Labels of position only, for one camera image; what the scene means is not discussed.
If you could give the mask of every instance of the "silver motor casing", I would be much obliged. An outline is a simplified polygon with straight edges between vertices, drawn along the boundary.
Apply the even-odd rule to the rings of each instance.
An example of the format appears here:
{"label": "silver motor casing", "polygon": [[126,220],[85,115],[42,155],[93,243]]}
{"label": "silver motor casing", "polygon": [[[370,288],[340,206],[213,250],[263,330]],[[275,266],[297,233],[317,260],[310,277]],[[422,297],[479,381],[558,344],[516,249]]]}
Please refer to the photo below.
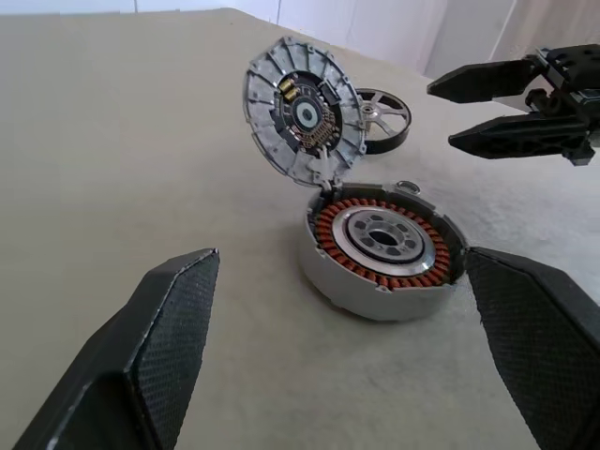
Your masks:
{"label": "silver motor casing", "polygon": [[466,247],[462,233],[450,218],[435,212],[435,206],[396,185],[348,183],[334,192],[335,200],[370,198],[406,207],[427,220],[442,235],[451,254],[451,276],[442,286],[388,290],[356,275],[322,250],[314,234],[314,218],[323,208],[323,191],[308,203],[299,242],[299,262],[308,279],[331,302],[343,309],[374,321],[408,321],[426,317],[438,310],[452,295],[464,273]]}

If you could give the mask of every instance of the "beige table surface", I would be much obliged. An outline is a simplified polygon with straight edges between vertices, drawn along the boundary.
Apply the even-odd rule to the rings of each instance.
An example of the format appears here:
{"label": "beige table surface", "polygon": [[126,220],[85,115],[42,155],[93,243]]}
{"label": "beige table surface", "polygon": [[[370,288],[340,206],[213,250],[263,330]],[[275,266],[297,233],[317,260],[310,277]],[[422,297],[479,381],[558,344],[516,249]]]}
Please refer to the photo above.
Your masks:
{"label": "beige table surface", "polygon": [[[85,340],[173,255],[221,250],[204,365],[179,449],[533,449],[466,280],[437,315],[376,324],[300,276],[312,190],[262,158],[248,61],[287,31],[230,9],[0,18],[0,447]],[[333,49],[356,86],[396,93],[400,150],[351,179],[410,179],[472,244],[567,270],[600,299],[600,168],[486,161],[448,134],[506,113],[427,97],[409,70]]]}

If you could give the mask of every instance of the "disassembled motor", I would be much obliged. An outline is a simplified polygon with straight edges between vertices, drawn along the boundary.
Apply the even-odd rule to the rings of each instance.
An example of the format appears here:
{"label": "disassembled motor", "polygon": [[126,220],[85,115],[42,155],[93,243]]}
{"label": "disassembled motor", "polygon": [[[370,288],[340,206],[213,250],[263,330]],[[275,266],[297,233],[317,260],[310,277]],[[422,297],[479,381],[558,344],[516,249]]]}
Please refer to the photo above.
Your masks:
{"label": "disassembled motor", "polygon": [[361,100],[331,53],[292,37],[253,60],[245,79],[244,111],[262,154],[296,183],[321,188],[304,217],[305,273],[335,305],[380,321],[438,308],[464,271],[465,248],[452,221],[415,195],[418,187],[341,183],[367,151],[369,123],[385,130],[388,110],[403,114],[406,127],[380,152],[406,139],[406,105],[373,90]]}
{"label": "disassembled motor", "polygon": [[517,96],[542,75],[553,87],[533,89],[526,115],[498,117],[450,136],[450,145],[482,158],[563,155],[590,162],[600,147],[600,45],[542,49],[517,61],[473,64],[432,82],[427,91],[456,103]]}

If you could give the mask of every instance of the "hub center hole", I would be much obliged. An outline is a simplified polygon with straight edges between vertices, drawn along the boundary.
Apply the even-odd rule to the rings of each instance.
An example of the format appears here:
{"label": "hub center hole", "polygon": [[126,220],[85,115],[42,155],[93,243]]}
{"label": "hub center hole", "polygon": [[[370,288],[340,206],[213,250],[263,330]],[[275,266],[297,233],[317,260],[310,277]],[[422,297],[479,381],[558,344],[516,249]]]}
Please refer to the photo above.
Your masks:
{"label": "hub center hole", "polygon": [[398,245],[398,241],[396,240],[396,238],[391,234],[388,234],[387,232],[382,232],[381,230],[373,230],[368,235],[371,236],[376,242],[379,242],[380,244],[383,244],[385,246]]}

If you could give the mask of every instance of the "textured grip surface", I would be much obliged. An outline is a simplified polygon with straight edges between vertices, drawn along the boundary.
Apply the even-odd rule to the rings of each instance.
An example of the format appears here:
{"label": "textured grip surface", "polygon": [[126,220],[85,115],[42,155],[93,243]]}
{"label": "textured grip surface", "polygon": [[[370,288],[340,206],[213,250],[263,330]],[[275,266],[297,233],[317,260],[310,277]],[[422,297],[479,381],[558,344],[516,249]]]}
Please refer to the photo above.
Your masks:
{"label": "textured grip surface", "polygon": [[[514,261],[511,266],[472,251],[467,259],[496,368],[540,448],[596,448],[600,354],[563,309],[569,300],[575,306],[573,297],[582,291],[563,272],[518,257]],[[568,279],[568,289],[549,292],[519,261],[544,267],[554,281]],[[561,304],[554,294],[564,293]]]}
{"label": "textured grip surface", "polygon": [[136,390],[158,448],[172,450],[202,364],[218,256],[182,271],[133,364]]}

